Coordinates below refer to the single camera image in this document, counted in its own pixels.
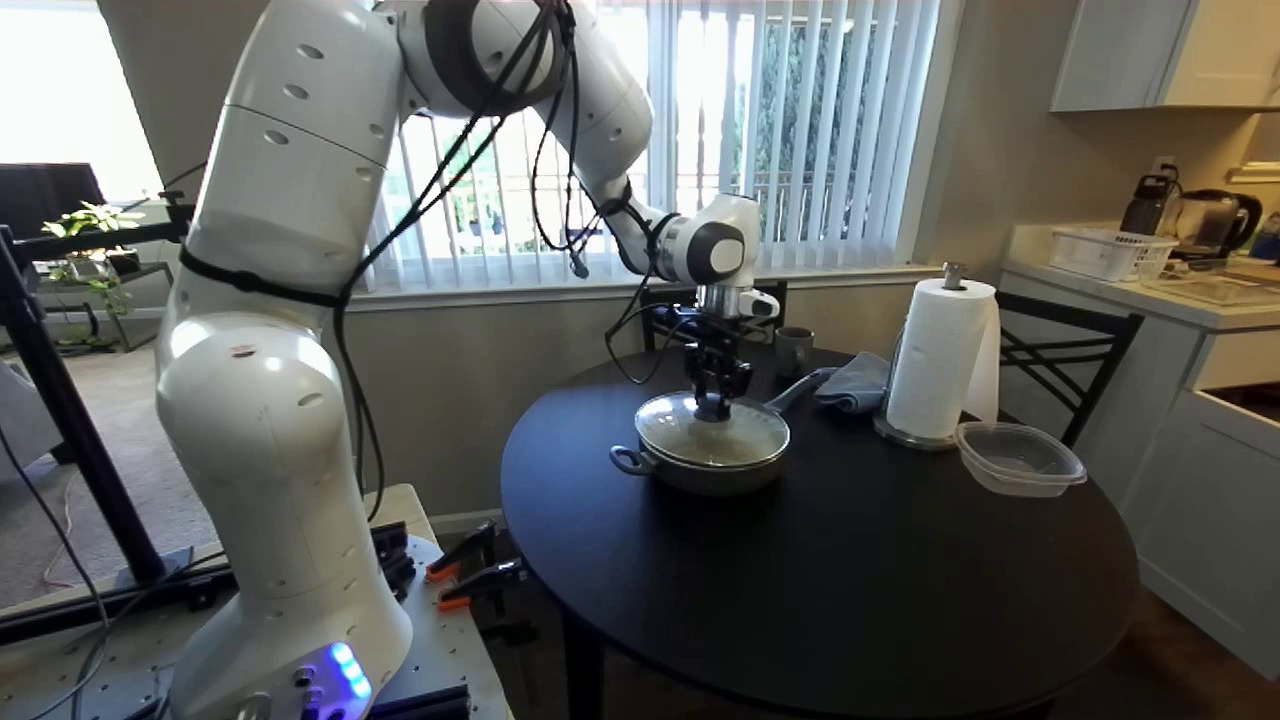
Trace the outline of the black monitor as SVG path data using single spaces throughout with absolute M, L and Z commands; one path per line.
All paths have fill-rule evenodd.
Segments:
M 0 163 L 0 225 L 17 240 L 42 233 L 45 222 L 105 202 L 87 163 Z

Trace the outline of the grey mug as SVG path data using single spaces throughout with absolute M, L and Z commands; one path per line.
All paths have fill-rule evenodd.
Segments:
M 815 334 L 804 327 L 781 327 L 774 332 L 774 374 L 797 380 L 809 373 Z

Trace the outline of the black water bottle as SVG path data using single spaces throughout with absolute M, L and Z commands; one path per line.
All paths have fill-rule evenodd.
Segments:
M 1180 182 L 1174 167 L 1142 176 L 1125 208 L 1119 229 L 1129 234 L 1160 234 L 1166 206 L 1179 190 Z

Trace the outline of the white kitchen counter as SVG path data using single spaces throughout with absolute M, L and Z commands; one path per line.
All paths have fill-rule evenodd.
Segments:
M 1123 515 L 1143 585 L 1280 679 L 1280 306 L 1062 272 L 1051 232 L 1012 231 L 1002 291 L 1144 318 L 1075 443 Z

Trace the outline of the black orange clamp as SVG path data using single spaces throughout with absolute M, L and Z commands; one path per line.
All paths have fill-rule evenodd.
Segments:
M 458 541 L 444 553 L 425 566 L 425 582 L 440 584 L 457 578 L 465 562 L 472 557 L 480 559 L 480 568 L 489 568 L 495 562 L 495 542 L 498 525 L 493 520 L 485 520 L 474 528 L 463 539 Z
M 497 602 L 502 600 L 503 592 L 522 584 L 527 578 L 529 570 L 524 559 L 498 562 L 462 580 L 452 582 L 438 594 L 435 606 L 440 612 L 449 612 L 466 609 L 474 600 L 490 594 L 495 596 Z

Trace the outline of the white plastic basket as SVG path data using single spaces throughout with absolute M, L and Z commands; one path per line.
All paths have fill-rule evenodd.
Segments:
M 1055 227 L 1051 236 L 1051 266 L 1111 283 L 1160 270 L 1178 246 L 1165 237 L 1101 228 Z

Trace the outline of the black chair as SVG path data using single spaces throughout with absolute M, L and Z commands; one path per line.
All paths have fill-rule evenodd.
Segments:
M 1000 329 L 998 365 L 1021 372 L 1070 413 L 1060 441 L 1074 447 L 1139 334 L 1144 318 L 1137 313 L 1124 316 L 1100 313 L 1002 290 L 995 299 L 1002 311 L 1084 333 L 1070 340 L 1024 340 L 1006 327 Z
M 771 345 L 776 332 L 785 325 L 788 282 L 767 281 L 758 288 L 778 301 L 778 314 L 773 318 L 728 322 L 728 325 L 742 341 Z M 644 290 L 640 299 L 643 310 L 640 323 L 645 351 L 655 351 L 668 338 L 673 343 L 686 345 L 708 336 L 710 324 L 692 316 L 695 302 L 696 293 L 692 287 L 659 286 L 657 290 Z

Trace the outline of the blue grey cloth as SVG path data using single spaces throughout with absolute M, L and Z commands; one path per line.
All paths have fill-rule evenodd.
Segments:
M 814 400 L 826 407 L 859 415 L 879 409 L 887 395 L 890 361 L 872 352 L 859 352 L 815 388 Z

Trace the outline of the glass pan lid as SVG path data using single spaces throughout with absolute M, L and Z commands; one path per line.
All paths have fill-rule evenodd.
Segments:
M 707 420 L 698 415 L 691 391 L 655 396 L 635 413 L 640 441 L 676 461 L 707 468 L 745 468 L 778 457 L 791 439 L 787 421 L 773 409 L 741 398 L 728 405 L 728 416 Z

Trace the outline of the white wall cabinet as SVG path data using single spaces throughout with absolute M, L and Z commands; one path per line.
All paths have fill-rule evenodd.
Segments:
M 1280 0 L 1078 0 L 1051 111 L 1280 111 Z

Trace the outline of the black stand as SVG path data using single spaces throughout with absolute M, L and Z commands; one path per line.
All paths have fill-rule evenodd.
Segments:
M 44 325 L 44 309 L 28 281 L 35 261 L 72 251 L 152 241 L 177 242 L 186 236 L 191 209 L 179 205 L 175 222 L 134 229 L 84 233 L 68 238 L 17 240 L 0 225 L 0 325 L 15 345 L 63 441 L 125 560 L 124 588 L 101 601 L 69 600 L 0 618 L 0 647 L 67 632 L 127 611 L 189 602 L 206 609 L 220 594 L 236 589 L 230 568 L 198 562 L 192 552 L 161 556 L 111 461 L 61 355 Z

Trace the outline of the paper towel roll on holder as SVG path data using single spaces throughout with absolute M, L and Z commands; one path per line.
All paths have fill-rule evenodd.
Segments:
M 963 416 L 998 419 L 1001 320 L 993 286 L 959 263 L 916 283 L 893 357 L 877 433 L 927 452 L 955 446 Z

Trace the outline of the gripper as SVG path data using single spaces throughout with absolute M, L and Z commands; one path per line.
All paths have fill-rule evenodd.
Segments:
M 708 313 L 690 313 L 684 316 L 684 336 L 687 342 L 708 352 L 723 356 L 718 369 L 718 420 L 727 420 L 732 404 L 742 397 L 753 379 L 753 365 L 739 356 L 745 323 Z M 690 380 L 696 419 L 717 419 L 717 400 L 709 391 L 710 365 L 707 352 L 686 352 L 686 377 Z

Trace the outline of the window with vertical blinds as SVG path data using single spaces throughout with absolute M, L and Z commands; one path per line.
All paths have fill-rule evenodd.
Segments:
M 637 199 L 762 210 L 764 275 L 906 265 L 963 0 L 570 0 L 652 100 Z M 539 115 L 480 120 L 463 178 L 374 263 L 369 295 L 631 284 Z

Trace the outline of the clear plastic container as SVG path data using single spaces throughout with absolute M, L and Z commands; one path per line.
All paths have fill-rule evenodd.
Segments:
M 996 495 L 1055 498 L 1088 478 L 1083 461 L 1065 443 L 1033 427 L 964 421 L 955 443 L 970 475 Z

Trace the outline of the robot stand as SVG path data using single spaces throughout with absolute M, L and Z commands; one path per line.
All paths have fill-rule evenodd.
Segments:
M 349 684 L 330 650 L 321 650 L 314 682 L 246 691 L 221 720 L 511 720 L 509 707 L 480 630 L 465 609 L 440 611 L 439 589 L 425 579 L 442 550 L 410 484 L 385 489 L 378 527 L 404 528 L 415 578 L 402 601 L 413 638 L 401 667 L 355 708 Z M 172 689 L 186 642 L 230 598 L 205 568 L 204 600 L 151 598 L 118 623 L 102 662 L 86 655 L 97 632 L 83 626 L 0 647 L 0 720 L 178 720 Z

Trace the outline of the clear plastic tray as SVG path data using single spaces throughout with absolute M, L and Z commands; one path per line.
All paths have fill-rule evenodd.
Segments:
M 1280 306 L 1280 268 L 1228 266 L 1225 270 L 1149 272 L 1139 282 L 1158 292 L 1222 307 Z

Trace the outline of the green potted plant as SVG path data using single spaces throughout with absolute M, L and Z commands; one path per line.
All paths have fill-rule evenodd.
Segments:
M 142 217 L 131 209 L 83 201 L 79 209 L 44 222 L 40 232 L 65 240 L 81 234 L 138 229 Z M 131 311 L 131 295 L 123 290 L 124 277 L 141 269 L 138 252 L 116 243 L 73 250 L 65 259 L 54 263 L 49 275 L 59 283 L 87 286 L 100 297 L 110 316 L 120 318 Z

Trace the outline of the black electric kettle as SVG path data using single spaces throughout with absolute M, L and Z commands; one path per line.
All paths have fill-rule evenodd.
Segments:
M 1263 218 L 1262 202 L 1226 190 L 1192 190 L 1172 208 L 1171 255 L 1189 260 L 1226 260 L 1242 249 Z

